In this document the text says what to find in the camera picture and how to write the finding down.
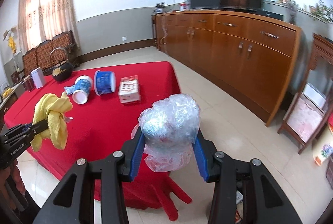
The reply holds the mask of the person's left hand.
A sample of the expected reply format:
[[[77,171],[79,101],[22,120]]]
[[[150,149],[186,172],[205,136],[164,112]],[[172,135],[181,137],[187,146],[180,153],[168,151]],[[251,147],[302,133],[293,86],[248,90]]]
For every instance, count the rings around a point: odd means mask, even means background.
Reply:
[[[25,186],[17,165],[14,159],[7,168],[1,169],[1,197],[10,209],[23,211],[27,205]]]

